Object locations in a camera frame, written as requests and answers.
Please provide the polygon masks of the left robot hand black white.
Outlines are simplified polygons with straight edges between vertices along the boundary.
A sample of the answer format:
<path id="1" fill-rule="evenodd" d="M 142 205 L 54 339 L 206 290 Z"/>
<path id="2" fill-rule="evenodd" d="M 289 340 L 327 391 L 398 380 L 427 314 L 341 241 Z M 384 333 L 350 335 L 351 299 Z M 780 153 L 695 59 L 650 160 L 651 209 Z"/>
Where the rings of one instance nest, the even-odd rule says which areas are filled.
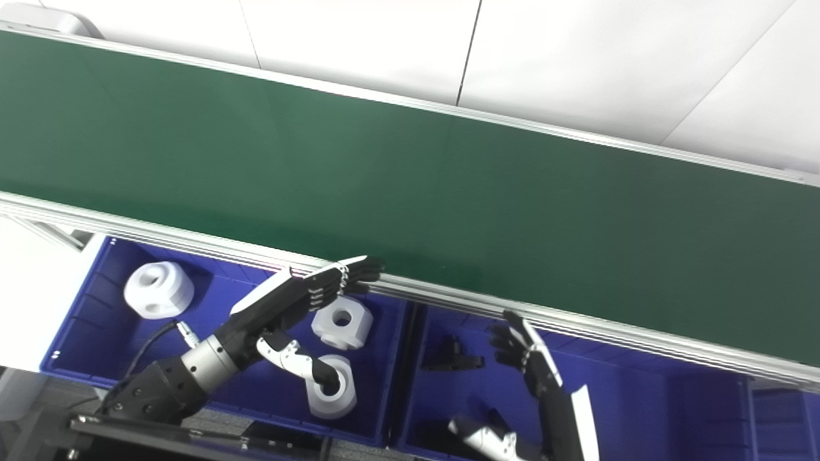
<path id="1" fill-rule="evenodd" d="M 319 384 L 322 390 L 339 390 L 339 371 L 303 350 L 289 329 L 343 295 L 366 293 L 383 271 L 382 259 L 361 255 L 307 275 L 295 275 L 289 268 L 277 272 L 235 304 L 229 319 L 215 330 L 217 348 L 231 363 L 227 377 L 220 381 L 261 359 L 272 359 L 279 368 Z"/>

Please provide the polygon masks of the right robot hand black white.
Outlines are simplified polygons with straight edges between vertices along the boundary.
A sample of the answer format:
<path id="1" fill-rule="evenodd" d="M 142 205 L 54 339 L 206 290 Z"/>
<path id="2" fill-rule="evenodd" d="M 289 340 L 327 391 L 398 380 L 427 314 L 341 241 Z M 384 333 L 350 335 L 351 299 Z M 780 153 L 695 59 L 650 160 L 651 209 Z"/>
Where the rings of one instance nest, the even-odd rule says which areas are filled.
<path id="1" fill-rule="evenodd" d="M 448 431 L 489 460 L 598 460 L 598 436 L 586 385 L 565 388 L 544 339 L 527 319 L 506 310 L 506 323 L 491 328 L 489 343 L 499 364 L 520 371 L 535 399 L 541 424 L 536 446 L 501 422 L 483 425 L 465 414 L 449 420 Z"/>

